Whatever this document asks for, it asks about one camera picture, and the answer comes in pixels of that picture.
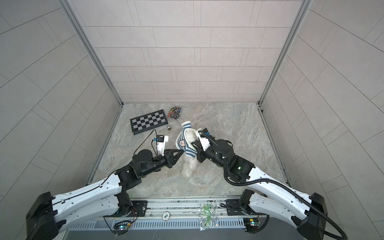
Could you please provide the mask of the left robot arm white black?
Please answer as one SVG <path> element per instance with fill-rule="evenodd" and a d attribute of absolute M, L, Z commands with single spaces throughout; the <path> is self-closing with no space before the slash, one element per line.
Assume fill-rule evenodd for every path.
<path fill-rule="evenodd" d="M 172 168 L 183 153 L 183 150 L 171 149 L 153 156 L 152 151 L 141 150 L 126 166 L 94 184 L 55 196 L 50 192 L 41 194 L 26 215 L 27 239 L 52 240 L 84 221 L 134 214 L 127 191 L 139 185 L 148 174 L 159 172 L 163 167 Z"/>

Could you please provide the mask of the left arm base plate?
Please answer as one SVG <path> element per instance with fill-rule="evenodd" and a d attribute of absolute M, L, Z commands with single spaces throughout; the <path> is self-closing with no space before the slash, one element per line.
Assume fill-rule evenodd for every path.
<path fill-rule="evenodd" d="M 144 217 L 147 210 L 147 201 L 132 201 L 131 205 L 123 205 L 118 210 L 107 217 L 109 218 L 136 218 Z"/>

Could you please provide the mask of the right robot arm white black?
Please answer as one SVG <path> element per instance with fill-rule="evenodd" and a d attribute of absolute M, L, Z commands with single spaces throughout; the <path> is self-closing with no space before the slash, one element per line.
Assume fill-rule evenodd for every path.
<path fill-rule="evenodd" d="M 308 195 L 268 176 L 253 163 L 236 155 L 229 141 L 213 143 L 206 138 L 192 143 L 200 162 L 209 159 L 223 168 L 225 180 L 245 187 L 240 200 L 244 214 L 263 213 L 294 226 L 307 240 L 322 240 L 328 215 L 325 199 L 318 193 Z"/>

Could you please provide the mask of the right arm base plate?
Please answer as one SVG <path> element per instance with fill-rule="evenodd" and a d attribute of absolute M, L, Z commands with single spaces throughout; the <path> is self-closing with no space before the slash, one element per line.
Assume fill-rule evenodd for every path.
<path fill-rule="evenodd" d="M 263 213 L 257 213 L 251 209 L 249 205 L 242 203 L 238 199 L 227 199 L 225 203 L 221 203 L 220 206 L 227 210 L 228 216 L 258 216 L 264 215 Z"/>

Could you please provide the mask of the white teddy bear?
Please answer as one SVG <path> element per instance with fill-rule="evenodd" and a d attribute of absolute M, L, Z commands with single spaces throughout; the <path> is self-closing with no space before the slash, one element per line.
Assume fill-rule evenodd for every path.
<path fill-rule="evenodd" d="M 184 165 L 183 165 L 183 170 L 182 174 L 186 179 L 189 179 L 192 177 L 193 172 L 196 170 L 198 165 L 198 160 L 196 158 L 190 158 L 185 155 L 184 157 Z"/>

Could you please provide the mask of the blue white striped shirt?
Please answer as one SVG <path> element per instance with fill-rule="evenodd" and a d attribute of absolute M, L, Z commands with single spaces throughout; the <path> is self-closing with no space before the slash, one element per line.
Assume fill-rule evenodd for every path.
<path fill-rule="evenodd" d="M 193 142 L 199 139 L 197 133 L 198 132 L 192 128 L 191 121 L 186 121 L 182 123 L 182 130 L 175 141 L 176 147 L 179 150 L 183 150 L 186 156 L 192 159 L 197 157 L 197 151 L 192 145 Z"/>

